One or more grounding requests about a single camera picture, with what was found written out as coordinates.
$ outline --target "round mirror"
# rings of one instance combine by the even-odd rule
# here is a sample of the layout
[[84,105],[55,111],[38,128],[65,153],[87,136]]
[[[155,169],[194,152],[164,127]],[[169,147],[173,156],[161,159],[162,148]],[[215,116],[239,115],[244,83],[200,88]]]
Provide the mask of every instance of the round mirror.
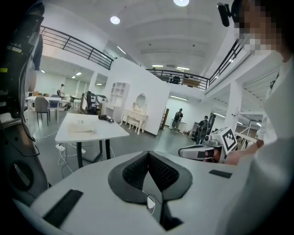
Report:
[[146,102],[146,97],[144,94],[139,94],[139,96],[137,97],[137,106],[139,108],[142,108],[145,105]]

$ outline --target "hand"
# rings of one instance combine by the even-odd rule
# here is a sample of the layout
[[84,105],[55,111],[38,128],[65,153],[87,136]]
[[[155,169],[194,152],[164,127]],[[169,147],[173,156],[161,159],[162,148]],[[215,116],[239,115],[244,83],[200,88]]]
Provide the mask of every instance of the hand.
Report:
[[226,161],[224,164],[228,165],[238,165],[241,157],[243,157],[243,154],[240,151],[231,151],[226,156]]

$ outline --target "ceiling light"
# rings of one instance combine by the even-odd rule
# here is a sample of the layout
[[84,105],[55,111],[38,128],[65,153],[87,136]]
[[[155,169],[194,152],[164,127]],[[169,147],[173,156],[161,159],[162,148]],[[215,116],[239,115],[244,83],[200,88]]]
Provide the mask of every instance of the ceiling light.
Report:
[[187,6],[189,4],[189,0],[174,0],[174,3],[178,6]]
[[220,116],[220,117],[222,117],[222,118],[225,118],[225,116],[220,115],[220,114],[218,114],[218,113],[216,113],[216,112],[214,112],[213,114],[215,114],[215,115],[217,115],[217,116]]
[[185,69],[185,70],[190,70],[189,68],[185,68],[185,67],[177,67],[177,68]]
[[123,52],[124,54],[126,54],[119,46],[117,46],[120,50],[121,50],[121,52]]
[[178,96],[174,96],[174,95],[171,95],[170,97],[173,97],[173,98],[176,98],[176,99],[180,99],[180,100],[184,100],[184,101],[187,101],[188,99],[185,99],[185,98],[181,98],[181,97],[178,97]]
[[110,18],[110,21],[112,24],[119,24],[120,23],[120,18],[113,16]]

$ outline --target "metal railing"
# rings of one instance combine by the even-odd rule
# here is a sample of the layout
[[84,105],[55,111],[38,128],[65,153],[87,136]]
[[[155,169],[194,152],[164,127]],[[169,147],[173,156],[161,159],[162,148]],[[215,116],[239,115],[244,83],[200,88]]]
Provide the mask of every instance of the metal railing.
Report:
[[237,55],[242,50],[242,46],[237,39],[233,44],[232,48],[229,50],[228,54],[226,55],[225,59],[222,61],[220,66],[217,70],[213,73],[213,75],[209,79],[209,86],[218,79],[218,77],[230,66],[232,61],[237,57]]
[[206,90],[208,88],[209,79],[202,76],[171,70],[147,70],[167,83],[186,85],[188,87],[196,87],[201,90]]
[[113,59],[91,45],[58,30],[41,26],[43,44],[70,51],[110,70]]

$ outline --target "power strip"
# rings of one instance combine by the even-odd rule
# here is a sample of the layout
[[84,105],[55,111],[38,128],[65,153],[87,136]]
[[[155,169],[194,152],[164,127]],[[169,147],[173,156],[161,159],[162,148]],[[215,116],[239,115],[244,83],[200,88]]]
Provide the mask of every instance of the power strip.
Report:
[[63,147],[62,145],[57,144],[55,146],[60,152],[64,152],[65,151],[65,147]]

